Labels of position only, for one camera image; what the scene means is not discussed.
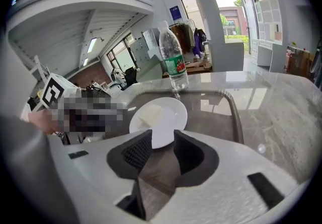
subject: ceiling light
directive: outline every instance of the ceiling light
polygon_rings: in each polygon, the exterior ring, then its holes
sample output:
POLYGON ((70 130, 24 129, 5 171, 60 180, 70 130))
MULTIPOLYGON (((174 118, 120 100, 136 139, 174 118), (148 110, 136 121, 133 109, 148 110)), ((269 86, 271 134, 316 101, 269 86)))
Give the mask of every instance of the ceiling light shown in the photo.
POLYGON ((86 66, 88 60, 89 60, 88 58, 84 60, 83 66, 86 66))
POLYGON ((92 51, 96 40, 97 40, 97 38, 94 38, 94 39, 91 40, 91 43, 89 45, 89 49, 88 49, 87 53, 90 53, 92 51))

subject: ceiling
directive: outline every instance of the ceiling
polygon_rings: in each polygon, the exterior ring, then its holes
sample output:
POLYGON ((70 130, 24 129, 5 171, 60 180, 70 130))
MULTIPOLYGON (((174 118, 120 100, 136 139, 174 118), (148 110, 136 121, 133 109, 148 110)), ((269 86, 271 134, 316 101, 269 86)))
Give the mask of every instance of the ceiling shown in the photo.
POLYGON ((9 40, 14 50, 19 50, 20 57, 34 61, 38 55, 50 72, 64 76, 82 66, 85 58, 90 62, 99 56, 106 44, 136 15, 125 10, 92 9, 48 16, 46 21, 34 19, 28 25, 16 26, 9 32, 9 40), (87 53, 89 42, 95 37, 104 41, 97 39, 91 53, 87 53))

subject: white plate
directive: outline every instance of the white plate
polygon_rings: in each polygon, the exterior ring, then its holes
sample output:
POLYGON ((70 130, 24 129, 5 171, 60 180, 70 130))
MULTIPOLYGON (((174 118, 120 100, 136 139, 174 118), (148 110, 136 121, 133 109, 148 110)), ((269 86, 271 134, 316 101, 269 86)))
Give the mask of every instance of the white plate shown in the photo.
POLYGON ((161 148, 172 143, 175 138, 175 129, 184 130, 188 120, 188 113, 185 105, 177 99, 170 97, 158 98, 144 104, 132 117, 130 122, 130 133, 140 130, 152 129, 152 148, 161 148), (139 119, 143 109, 150 104, 162 107, 162 115, 159 120, 150 128, 139 119))

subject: black slot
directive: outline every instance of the black slot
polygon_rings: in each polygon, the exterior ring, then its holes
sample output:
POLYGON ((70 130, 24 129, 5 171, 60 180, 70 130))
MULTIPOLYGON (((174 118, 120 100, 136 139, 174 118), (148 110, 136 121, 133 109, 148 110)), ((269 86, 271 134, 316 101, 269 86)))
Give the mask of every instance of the black slot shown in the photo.
POLYGON ((89 154, 87 151, 79 151, 79 152, 75 152, 72 154, 68 154, 68 156, 73 160, 73 159, 79 158, 81 156, 85 156, 87 154, 89 154))
POLYGON ((284 199, 284 196, 262 173, 254 173, 247 177, 269 209, 284 199))

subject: green bottle label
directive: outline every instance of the green bottle label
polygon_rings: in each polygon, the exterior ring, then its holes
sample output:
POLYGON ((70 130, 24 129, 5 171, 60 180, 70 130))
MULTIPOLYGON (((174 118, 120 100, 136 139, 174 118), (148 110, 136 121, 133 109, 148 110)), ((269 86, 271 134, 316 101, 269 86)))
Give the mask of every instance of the green bottle label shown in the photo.
POLYGON ((168 58, 165 60, 170 76, 176 76, 186 71, 185 62, 183 61, 182 55, 168 58))

